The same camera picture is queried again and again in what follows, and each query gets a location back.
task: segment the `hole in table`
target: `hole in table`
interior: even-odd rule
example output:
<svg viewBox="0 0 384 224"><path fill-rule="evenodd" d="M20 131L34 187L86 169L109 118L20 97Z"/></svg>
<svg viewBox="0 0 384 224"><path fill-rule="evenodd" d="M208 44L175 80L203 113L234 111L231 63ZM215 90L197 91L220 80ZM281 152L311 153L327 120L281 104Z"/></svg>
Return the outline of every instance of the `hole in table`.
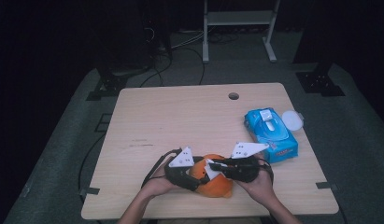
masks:
<svg viewBox="0 0 384 224"><path fill-rule="evenodd" d="M230 98L231 100L238 100L238 98L240 98L240 96L239 96L238 93L236 93L236 92L230 92L230 93L229 93L229 98Z"/></svg>

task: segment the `blue package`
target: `blue package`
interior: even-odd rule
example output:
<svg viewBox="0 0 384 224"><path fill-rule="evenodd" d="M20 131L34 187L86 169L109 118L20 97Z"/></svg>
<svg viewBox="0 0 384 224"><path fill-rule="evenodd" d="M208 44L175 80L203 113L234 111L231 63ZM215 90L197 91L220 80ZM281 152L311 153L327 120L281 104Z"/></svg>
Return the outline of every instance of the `blue package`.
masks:
<svg viewBox="0 0 384 224"><path fill-rule="evenodd" d="M285 161L298 155L296 139L273 108L249 111L244 124L255 142L270 146L263 151L268 162Z"/></svg>

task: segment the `hand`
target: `hand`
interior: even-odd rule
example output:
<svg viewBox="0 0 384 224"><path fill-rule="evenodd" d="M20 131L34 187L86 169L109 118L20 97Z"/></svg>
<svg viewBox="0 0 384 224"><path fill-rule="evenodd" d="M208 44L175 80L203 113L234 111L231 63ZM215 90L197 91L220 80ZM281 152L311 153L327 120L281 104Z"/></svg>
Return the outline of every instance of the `hand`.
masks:
<svg viewBox="0 0 384 224"><path fill-rule="evenodd" d="M141 189L141 192L154 198L156 196L167 193L171 189L179 189L178 186L169 182L169 180L165 177L164 167L170 159L171 158L169 158L165 163L157 168L156 172L152 175L150 180Z"/></svg>
<svg viewBox="0 0 384 224"><path fill-rule="evenodd" d="M255 157L259 161L260 165L264 165L262 154L255 154ZM261 168L258 176L251 182L245 183L241 181L235 181L241 186L249 196L257 203L261 203L263 206L267 206L270 202L275 201L277 196L273 190L273 183L268 171Z"/></svg>

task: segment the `wire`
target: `wire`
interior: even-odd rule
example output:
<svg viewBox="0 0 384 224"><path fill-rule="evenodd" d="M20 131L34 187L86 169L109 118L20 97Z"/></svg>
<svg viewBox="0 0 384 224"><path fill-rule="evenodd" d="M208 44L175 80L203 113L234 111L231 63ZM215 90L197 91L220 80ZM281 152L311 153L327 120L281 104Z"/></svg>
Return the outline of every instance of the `wire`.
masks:
<svg viewBox="0 0 384 224"><path fill-rule="evenodd" d="M146 183L148 183L148 181L150 181L152 179L152 175L154 174L154 172L156 172L157 168L159 168L159 166L162 164L162 162L164 161L164 159L171 153L176 153L177 155L182 151L181 148L179 149L172 149L171 151L168 151L166 152L164 155L162 155L162 157L160 157L160 159L158 159L156 161L156 163L153 165L153 167L150 169L149 173L146 175L145 179L143 180L142 182L142 186L141 188L143 188L145 186Z"/></svg>
<svg viewBox="0 0 384 224"><path fill-rule="evenodd" d="M217 44L217 45L225 45L231 42L234 42L238 39L238 34L233 34L235 37L231 37L230 35L223 35L220 33L214 33L209 36L209 43L211 44Z"/></svg>
<svg viewBox="0 0 384 224"><path fill-rule="evenodd" d="M341 205L340 205L340 203L339 203L339 201L337 199L336 199L336 202L337 202L337 205L339 206L340 214L341 214L341 217L343 218L344 223L348 224L347 217L346 217L346 214L343 211L343 208L341 207Z"/></svg>
<svg viewBox="0 0 384 224"><path fill-rule="evenodd" d="M258 161L263 161L268 167L271 167L270 162L268 162L267 160L261 159L261 158L257 158L257 159L258 159Z"/></svg>
<svg viewBox="0 0 384 224"><path fill-rule="evenodd" d="M154 30L151 28L145 28L144 30L150 30L151 31L151 39L146 40L148 43L150 43L150 41L152 41L154 39Z"/></svg>
<svg viewBox="0 0 384 224"><path fill-rule="evenodd" d="M83 162L81 163L80 165L80 169L78 170L78 192L81 191L81 171L83 170L83 167L84 167L84 163L86 162L87 158L89 157L90 153L92 152L93 148L96 146L96 144L98 144L98 142L106 135L107 133L104 133L102 134L93 144L92 146L89 148L89 151L87 152L87 154L84 156L84 159L83 159ZM81 201L84 203L84 199L81 195L79 195Z"/></svg>
<svg viewBox="0 0 384 224"><path fill-rule="evenodd" d="M165 177L165 175L152 176L149 180L151 180L151 179L157 179L157 178L163 178L163 177Z"/></svg>
<svg viewBox="0 0 384 224"><path fill-rule="evenodd" d="M185 49L185 50L191 50L193 51L194 53L197 54L197 56L200 58L200 61L201 61L201 64L203 65L203 73L200 77L200 81L198 82L198 85L201 85L201 83L203 82L203 78L204 78L204 75L205 75L205 72L206 72L206 65L204 64L204 61L203 61L203 57L200 55L199 52L197 52L197 50L195 49L189 49L189 48L176 48L174 50L180 50L180 49Z"/></svg>
<svg viewBox="0 0 384 224"><path fill-rule="evenodd" d="M170 58L169 58L168 56L166 56L166 55L160 55L160 56L167 57L167 58L169 59L169 64L168 64L162 71L157 70L157 69L156 69L156 66L154 66L153 69L156 71L156 73L153 74L153 75L151 75L151 76L149 76L148 78L146 78L146 79L139 85L139 88L143 87L143 85L145 85L146 82L148 82L151 78L153 78L153 77L155 77L155 76L159 76L162 86L164 85L164 80L163 80L163 77L162 77L161 73L162 73L163 71L167 70L167 69L171 66L171 64L172 64L172 59L170 59Z"/></svg>
<svg viewBox="0 0 384 224"><path fill-rule="evenodd" d="M232 0L228 1L228 2L227 2L227 6L225 7L224 10L227 10L227 9L229 8L229 6L230 6L232 3L233 3ZM224 0L222 0L222 1L220 2L220 6L219 6L219 8L218 8L218 11L222 11L223 6L224 6ZM216 26L212 26L212 28L208 29L208 34L210 34L215 28L216 28ZM182 42L182 43L180 43L180 44L177 44L177 45L171 47L171 49L175 49L175 48L179 48L179 47L183 47L183 46L189 45L189 44L191 44L191 43L193 43L193 42L196 42L196 41L202 39L203 36L204 36L204 32L203 32L203 31L182 31L182 32L179 32L179 33L181 33L181 34L199 33L199 34L198 34L197 36L195 36L195 37L192 37L192 38L189 39L189 40L186 40L186 41L184 41L184 42ZM236 39L237 39L237 38L235 38L235 39L231 39L231 40L229 40L229 41L226 41L225 43L234 41L234 40L236 40Z"/></svg>

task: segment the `white shelf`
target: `white shelf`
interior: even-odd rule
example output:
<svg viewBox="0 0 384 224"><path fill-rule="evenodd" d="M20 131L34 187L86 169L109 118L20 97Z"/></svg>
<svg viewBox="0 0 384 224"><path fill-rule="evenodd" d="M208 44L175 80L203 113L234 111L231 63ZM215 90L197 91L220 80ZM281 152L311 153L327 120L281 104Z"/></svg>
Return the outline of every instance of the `white shelf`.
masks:
<svg viewBox="0 0 384 224"><path fill-rule="evenodd" d="M207 25L270 24L273 11L208 12Z"/></svg>

